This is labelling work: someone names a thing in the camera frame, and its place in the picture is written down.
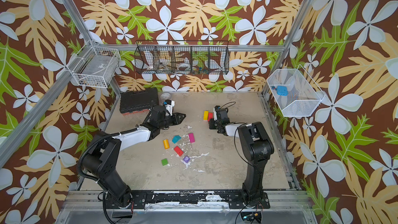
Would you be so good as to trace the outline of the red arch block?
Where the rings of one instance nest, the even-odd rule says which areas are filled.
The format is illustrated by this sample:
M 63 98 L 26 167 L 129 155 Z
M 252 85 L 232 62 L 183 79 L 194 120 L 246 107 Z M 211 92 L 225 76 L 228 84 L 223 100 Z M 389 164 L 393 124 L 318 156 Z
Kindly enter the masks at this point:
M 209 112 L 208 113 L 208 121 L 210 121 L 211 119 L 213 119 L 214 117 L 213 117 L 213 113 L 211 113 L 211 112 Z

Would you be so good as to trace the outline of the yellow arch block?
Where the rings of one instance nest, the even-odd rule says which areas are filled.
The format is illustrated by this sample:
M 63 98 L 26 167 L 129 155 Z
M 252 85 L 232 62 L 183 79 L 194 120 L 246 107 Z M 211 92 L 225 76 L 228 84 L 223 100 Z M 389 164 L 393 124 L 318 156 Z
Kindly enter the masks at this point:
M 204 114 L 203 114 L 203 120 L 204 120 L 204 121 L 207 121 L 207 120 L 208 120 L 208 114 L 209 114 L 209 111 L 205 111 L 205 112 L 204 112 Z

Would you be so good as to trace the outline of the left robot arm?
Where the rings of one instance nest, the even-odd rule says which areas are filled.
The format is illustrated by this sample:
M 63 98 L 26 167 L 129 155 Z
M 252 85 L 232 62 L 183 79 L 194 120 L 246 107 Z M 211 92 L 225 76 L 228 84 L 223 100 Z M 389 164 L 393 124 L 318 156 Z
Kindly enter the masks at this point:
M 161 130 L 179 125 L 186 114 L 174 113 L 172 101 L 153 106 L 143 123 L 122 132 L 100 132 L 77 162 L 78 175 L 95 181 L 118 207 L 131 204 L 131 189 L 116 170 L 120 151 L 156 138 Z

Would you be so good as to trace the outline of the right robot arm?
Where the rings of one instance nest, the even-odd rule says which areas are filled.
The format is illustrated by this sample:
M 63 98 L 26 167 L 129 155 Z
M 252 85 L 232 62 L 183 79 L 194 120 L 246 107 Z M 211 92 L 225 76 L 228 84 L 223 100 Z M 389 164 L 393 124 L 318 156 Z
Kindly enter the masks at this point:
M 211 118 L 209 128 L 226 136 L 238 137 L 240 140 L 244 155 L 242 159 L 248 164 L 241 193 L 244 204 L 246 206 L 259 204 L 264 208 L 270 208 L 269 200 L 263 190 L 263 175 L 265 166 L 274 153 L 274 145 L 262 122 L 230 123 Z

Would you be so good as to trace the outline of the teal block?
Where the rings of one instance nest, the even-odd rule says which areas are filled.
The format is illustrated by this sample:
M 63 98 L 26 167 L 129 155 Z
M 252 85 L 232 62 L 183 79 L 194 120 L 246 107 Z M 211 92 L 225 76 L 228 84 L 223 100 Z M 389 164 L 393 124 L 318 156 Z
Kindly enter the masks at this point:
M 180 140 L 181 140 L 181 136 L 176 135 L 176 136 L 173 137 L 172 142 L 173 142 L 174 144 L 176 144 L 176 143 L 177 143 L 178 141 L 180 141 Z

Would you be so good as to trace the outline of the magenta block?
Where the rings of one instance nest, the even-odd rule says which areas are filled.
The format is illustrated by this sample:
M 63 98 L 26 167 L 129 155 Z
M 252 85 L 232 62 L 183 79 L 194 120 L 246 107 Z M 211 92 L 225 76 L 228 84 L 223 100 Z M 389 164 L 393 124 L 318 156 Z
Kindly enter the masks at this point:
M 189 133 L 188 137 L 189 137 L 190 143 L 194 143 L 195 142 L 195 138 L 194 138 L 194 134 L 193 133 Z

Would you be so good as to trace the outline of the orange supermarket block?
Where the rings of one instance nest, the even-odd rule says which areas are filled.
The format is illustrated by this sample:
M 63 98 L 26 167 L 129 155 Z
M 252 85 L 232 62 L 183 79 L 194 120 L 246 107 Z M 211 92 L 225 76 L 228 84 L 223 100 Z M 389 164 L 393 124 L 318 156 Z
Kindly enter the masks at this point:
M 163 140 L 163 146 L 164 146 L 164 149 L 169 149 L 170 148 L 169 140 L 167 140 L 167 139 Z

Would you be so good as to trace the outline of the red rectangular block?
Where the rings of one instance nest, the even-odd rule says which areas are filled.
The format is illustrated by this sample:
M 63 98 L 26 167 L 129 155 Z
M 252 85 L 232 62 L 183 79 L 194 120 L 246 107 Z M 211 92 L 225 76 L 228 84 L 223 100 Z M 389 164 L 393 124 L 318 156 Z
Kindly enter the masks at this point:
M 174 147 L 174 151 L 178 154 L 179 157 L 183 156 L 184 152 L 179 146 Z

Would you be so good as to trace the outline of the green square block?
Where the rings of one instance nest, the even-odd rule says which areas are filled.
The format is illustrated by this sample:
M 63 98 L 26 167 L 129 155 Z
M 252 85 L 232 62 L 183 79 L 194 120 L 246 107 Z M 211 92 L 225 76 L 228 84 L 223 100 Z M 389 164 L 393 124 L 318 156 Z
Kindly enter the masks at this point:
M 162 160 L 161 160 L 161 163 L 162 163 L 163 166 L 169 165 L 169 161 L 168 161 L 166 158 L 165 158 L 165 159 L 162 159 Z

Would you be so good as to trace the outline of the clear plastic cup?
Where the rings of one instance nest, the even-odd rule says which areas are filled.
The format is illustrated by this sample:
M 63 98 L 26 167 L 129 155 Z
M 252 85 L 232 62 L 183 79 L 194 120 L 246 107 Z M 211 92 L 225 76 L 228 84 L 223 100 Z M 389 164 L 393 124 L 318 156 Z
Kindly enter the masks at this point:
M 161 99 L 162 101 L 171 100 L 171 99 L 172 99 L 172 96 L 171 96 L 170 93 L 164 92 L 164 93 L 162 93 L 162 94 L 160 95 L 160 99 Z

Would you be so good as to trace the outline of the purple number nine cube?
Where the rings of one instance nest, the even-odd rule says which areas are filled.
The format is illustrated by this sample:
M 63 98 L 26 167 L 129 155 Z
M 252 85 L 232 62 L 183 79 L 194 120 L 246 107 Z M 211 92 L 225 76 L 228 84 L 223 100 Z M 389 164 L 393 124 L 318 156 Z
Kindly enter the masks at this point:
M 183 161 L 184 161 L 184 163 L 189 163 L 189 162 L 190 162 L 190 157 L 185 156 L 185 157 L 183 158 Z

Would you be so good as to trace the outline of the black tool case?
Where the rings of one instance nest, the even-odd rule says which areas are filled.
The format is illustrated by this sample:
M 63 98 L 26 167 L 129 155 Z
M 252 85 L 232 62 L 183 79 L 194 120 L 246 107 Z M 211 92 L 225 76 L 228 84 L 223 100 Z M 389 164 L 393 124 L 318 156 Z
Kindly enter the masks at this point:
M 120 113 L 129 114 L 149 110 L 159 104 L 158 91 L 149 88 L 144 91 L 129 91 L 121 93 Z

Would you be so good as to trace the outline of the white mesh basket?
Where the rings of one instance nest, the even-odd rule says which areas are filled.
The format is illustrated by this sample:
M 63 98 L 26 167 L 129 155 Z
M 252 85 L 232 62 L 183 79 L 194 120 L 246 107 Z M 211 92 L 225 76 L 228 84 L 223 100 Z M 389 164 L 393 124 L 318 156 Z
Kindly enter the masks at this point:
M 284 117 L 310 117 L 325 98 L 325 92 L 303 69 L 276 69 L 267 78 L 267 84 Z M 286 86 L 289 94 L 278 95 L 277 86 Z

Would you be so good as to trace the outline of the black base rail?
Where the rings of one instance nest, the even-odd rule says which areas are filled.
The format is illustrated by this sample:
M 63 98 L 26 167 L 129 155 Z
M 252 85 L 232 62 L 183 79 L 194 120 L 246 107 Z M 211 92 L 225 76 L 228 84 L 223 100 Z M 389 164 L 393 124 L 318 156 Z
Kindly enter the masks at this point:
M 229 209 L 240 209 L 246 204 L 250 207 L 260 206 L 263 209 L 271 208 L 268 196 L 265 192 L 260 193 L 260 198 L 249 200 L 246 193 L 241 190 L 215 190 L 215 191 L 150 191 L 150 190 L 132 190 L 127 196 L 127 200 L 118 202 L 115 197 L 107 195 L 105 197 L 105 206 L 112 209 L 144 209 L 150 204 L 168 204 L 176 203 L 182 205 L 204 206 L 205 203 L 225 204 Z

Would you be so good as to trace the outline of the aluminium frame structure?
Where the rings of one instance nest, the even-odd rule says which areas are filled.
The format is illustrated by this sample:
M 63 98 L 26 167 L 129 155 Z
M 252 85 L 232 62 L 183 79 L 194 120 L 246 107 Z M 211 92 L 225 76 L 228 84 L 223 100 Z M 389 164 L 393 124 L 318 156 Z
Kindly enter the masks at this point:
M 52 224 L 77 182 L 73 160 L 110 117 L 116 91 L 75 81 L 24 120 L 85 43 L 282 45 L 304 0 L 1 0 L 1 223 Z

